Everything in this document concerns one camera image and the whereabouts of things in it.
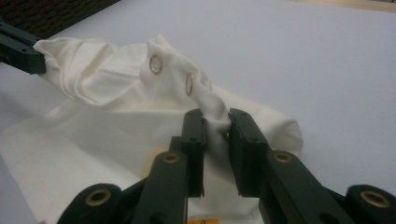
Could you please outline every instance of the white tabletop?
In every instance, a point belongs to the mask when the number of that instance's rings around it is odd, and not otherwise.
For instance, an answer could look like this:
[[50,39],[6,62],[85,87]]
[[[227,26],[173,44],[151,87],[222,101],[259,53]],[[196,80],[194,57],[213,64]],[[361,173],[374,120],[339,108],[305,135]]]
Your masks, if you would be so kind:
[[[396,13],[286,0],[128,1],[54,37],[116,45],[162,34],[215,85],[294,118],[301,160],[327,188],[369,184],[396,195]],[[0,64],[0,131],[65,97]],[[0,162],[0,223],[35,223]]]

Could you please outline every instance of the orange tag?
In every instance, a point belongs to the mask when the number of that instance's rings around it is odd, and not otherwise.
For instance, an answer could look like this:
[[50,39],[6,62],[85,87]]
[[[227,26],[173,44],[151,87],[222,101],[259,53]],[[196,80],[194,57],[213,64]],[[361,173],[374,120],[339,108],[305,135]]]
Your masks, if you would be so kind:
[[220,224],[218,219],[189,220],[187,224]]

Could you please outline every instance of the wrinkled fabric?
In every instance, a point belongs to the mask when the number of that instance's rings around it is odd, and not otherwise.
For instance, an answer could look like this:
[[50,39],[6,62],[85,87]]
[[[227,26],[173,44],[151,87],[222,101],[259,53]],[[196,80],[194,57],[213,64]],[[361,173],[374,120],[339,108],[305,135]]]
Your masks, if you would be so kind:
[[[41,77],[70,100],[2,132],[0,153],[37,221],[56,223],[90,185],[125,189],[140,180],[152,154],[180,136],[184,114],[200,108],[208,123],[205,197],[189,200],[189,217],[262,223],[258,200],[239,197],[233,182],[224,137],[228,112],[247,111],[273,149],[298,154],[303,140],[295,119],[212,86],[203,69],[162,36],[123,47],[58,38],[39,41],[35,49],[46,59]],[[153,55],[162,62],[158,75],[150,70]]]

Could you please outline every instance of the metal grommet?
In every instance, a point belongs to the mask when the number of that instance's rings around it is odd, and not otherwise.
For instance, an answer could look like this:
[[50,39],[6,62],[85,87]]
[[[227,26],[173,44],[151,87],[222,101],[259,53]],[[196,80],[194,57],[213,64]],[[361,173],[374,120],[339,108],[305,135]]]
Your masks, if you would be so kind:
[[163,157],[163,160],[168,163],[174,163],[180,160],[180,157],[177,154],[167,154]]
[[163,60],[157,54],[152,55],[149,59],[149,70],[154,75],[159,75],[163,70]]
[[192,94],[192,79],[194,78],[194,75],[192,73],[189,73],[186,78],[186,95],[191,96]]
[[276,159],[277,161],[281,161],[281,162],[290,162],[291,156],[289,156],[286,153],[278,152],[274,155],[274,159]]
[[367,203],[373,206],[380,208],[390,207],[390,201],[379,193],[370,190],[364,190],[361,192],[361,197],[363,198],[364,201],[366,201]]
[[98,206],[106,203],[111,197],[111,192],[108,189],[97,189],[91,192],[87,198],[85,198],[85,204],[89,206]]

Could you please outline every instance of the table surface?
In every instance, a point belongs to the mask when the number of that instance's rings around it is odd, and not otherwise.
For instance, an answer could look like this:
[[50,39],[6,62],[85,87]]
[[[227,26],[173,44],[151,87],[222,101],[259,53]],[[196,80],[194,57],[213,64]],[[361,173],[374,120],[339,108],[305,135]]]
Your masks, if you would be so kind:
[[[396,14],[286,0],[128,1],[54,37],[116,45],[162,34],[215,85],[294,118],[301,160],[327,188],[370,184],[396,195]],[[0,131],[65,97],[0,64]],[[0,162],[0,223],[35,223]]]

